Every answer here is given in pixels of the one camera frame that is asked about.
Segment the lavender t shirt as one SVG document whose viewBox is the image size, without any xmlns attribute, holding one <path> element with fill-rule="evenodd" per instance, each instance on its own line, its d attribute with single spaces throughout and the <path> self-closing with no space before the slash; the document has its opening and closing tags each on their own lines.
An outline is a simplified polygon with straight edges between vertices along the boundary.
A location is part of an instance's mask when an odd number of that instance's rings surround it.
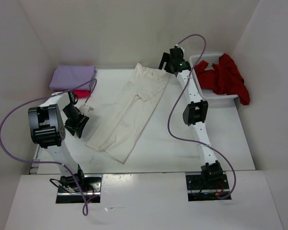
<svg viewBox="0 0 288 230">
<path fill-rule="evenodd" d="M 91 90 L 96 75 L 95 66 L 68 66 L 59 65 L 54 71 L 49 88 L 51 90 L 75 89 L 88 91 Z"/>
</svg>

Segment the white plastic laundry basket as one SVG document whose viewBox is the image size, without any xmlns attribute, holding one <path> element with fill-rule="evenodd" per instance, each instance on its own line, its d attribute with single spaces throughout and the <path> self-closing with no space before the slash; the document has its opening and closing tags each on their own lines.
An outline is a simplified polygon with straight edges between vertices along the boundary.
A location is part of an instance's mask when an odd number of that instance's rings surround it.
<svg viewBox="0 0 288 230">
<path fill-rule="evenodd" d="M 201 56 L 201 58 L 199 58 L 200 55 L 192 55 L 189 58 L 189 62 L 193 66 L 196 63 L 196 61 L 198 61 L 197 64 L 199 64 L 201 61 L 206 61 L 208 63 L 206 70 L 211 70 L 211 69 L 213 69 L 213 67 L 212 67 L 213 64 L 219 63 L 219 57 L 221 57 L 222 55 L 223 55 L 223 53 L 208 53 L 208 54 L 203 54 Z M 238 98 L 238 96 L 236 94 L 217 95 L 212 90 L 202 89 L 194 70 L 192 71 L 192 75 L 195 78 L 194 83 L 196 84 L 198 92 L 203 99 L 205 99 L 205 100 L 233 100 L 235 98 Z"/>
</svg>

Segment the cream white t shirt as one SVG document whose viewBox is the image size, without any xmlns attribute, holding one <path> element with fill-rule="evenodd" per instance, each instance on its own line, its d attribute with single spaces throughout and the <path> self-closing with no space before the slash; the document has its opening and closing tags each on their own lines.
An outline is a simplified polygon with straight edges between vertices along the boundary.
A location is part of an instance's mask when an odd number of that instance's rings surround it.
<svg viewBox="0 0 288 230">
<path fill-rule="evenodd" d="M 169 82 L 165 70 L 137 64 L 86 146 L 124 164 Z"/>
</svg>

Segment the pink t shirt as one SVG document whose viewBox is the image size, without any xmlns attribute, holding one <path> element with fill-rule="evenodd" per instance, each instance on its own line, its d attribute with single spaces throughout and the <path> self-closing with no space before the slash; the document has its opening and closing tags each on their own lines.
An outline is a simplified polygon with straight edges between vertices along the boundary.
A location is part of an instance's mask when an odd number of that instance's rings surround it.
<svg viewBox="0 0 288 230">
<path fill-rule="evenodd" d="M 66 91 L 66 90 L 54 90 L 53 93 L 57 94 L 63 91 Z M 87 98 L 91 94 L 89 90 L 73 90 L 72 92 L 75 96 L 77 96 L 80 99 Z"/>
</svg>

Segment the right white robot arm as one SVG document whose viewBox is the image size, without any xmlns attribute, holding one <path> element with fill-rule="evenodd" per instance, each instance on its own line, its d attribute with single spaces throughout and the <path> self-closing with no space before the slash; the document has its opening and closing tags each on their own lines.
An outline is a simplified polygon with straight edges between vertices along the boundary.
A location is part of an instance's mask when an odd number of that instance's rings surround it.
<svg viewBox="0 0 288 230">
<path fill-rule="evenodd" d="M 192 68 L 188 61 L 184 59 L 184 51 L 175 45 L 164 53 L 159 64 L 159 69 L 174 74 L 182 87 L 182 93 L 187 100 L 187 105 L 182 113 L 185 125 L 191 128 L 192 133 L 197 137 L 195 143 L 201 147 L 201 179 L 197 182 L 198 194 L 204 189 L 212 188 L 223 176 L 223 170 L 219 161 L 211 148 L 211 143 L 206 131 L 206 116 L 208 111 L 208 101 L 203 100 L 198 92 L 192 76 Z"/>
</svg>

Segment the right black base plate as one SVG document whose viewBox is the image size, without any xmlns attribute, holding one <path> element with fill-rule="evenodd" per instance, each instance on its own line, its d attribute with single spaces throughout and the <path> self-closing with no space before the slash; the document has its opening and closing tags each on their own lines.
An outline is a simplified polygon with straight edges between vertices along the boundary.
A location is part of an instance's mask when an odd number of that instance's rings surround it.
<svg viewBox="0 0 288 230">
<path fill-rule="evenodd" d="M 229 185 L 226 174 L 218 182 L 204 183 L 199 173 L 186 174 L 188 201 L 215 201 L 218 196 L 226 196 Z"/>
</svg>

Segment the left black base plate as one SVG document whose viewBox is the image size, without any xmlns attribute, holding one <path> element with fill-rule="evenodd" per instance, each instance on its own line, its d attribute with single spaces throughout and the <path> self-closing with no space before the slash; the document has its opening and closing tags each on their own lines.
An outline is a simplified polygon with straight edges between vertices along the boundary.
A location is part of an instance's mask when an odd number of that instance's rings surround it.
<svg viewBox="0 0 288 230">
<path fill-rule="evenodd" d="M 86 185 L 82 187 L 88 203 L 100 203 L 102 175 L 85 175 Z M 57 188 L 56 204 L 83 204 L 84 201 L 78 189 L 64 187 L 59 180 L 51 178 L 51 183 Z"/>
</svg>

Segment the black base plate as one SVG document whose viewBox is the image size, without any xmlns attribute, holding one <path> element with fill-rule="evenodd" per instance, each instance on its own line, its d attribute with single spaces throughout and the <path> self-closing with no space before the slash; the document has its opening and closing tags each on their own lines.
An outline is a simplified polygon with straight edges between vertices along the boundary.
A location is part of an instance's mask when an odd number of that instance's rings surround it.
<svg viewBox="0 0 288 230">
<path fill-rule="evenodd" d="M 215 201 L 218 196 L 226 196 L 229 185 L 226 174 L 218 182 L 204 183 L 199 173 L 186 174 L 188 201 Z"/>
<path fill-rule="evenodd" d="M 85 175 L 86 185 L 82 187 L 88 203 L 100 203 L 102 175 Z M 84 201 L 78 189 L 64 187 L 59 180 L 51 178 L 51 183 L 57 188 L 56 204 L 83 204 Z"/>
</svg>

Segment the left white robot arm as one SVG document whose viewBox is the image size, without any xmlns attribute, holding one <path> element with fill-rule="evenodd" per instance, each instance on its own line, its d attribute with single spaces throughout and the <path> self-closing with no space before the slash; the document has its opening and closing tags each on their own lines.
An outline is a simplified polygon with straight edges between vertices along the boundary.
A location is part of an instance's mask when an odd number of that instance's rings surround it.
<svg viewBox="0 0 288 230">
<path fill-rule="evenodd" d="M 89 117 L 76 107 L 74 92 L 54 93 L 46 102 L 28 109 L 32 141 L 58 162 L 60 183 L 76 192 L 89 187 L 81 166 L 72 158 L 65 143 L 66 131 L 82 137 Z"/>
</svg>

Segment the dark red t shirt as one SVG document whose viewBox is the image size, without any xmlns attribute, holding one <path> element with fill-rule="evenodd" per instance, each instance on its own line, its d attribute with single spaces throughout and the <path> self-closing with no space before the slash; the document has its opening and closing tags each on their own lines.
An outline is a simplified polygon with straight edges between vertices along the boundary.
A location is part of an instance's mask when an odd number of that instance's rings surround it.
<svg viewBox="0 0 288 230">
<path fill-rule="evenodd" d="M 219 63 L 208 69 L 208 62 L 202 60 L 194 67 L 201 88 L 212 90 L 217 95 L 237 95 L 242 105 L 250 104 L 250 95 L 234 60 L 223 54 Z"/>
</svg>

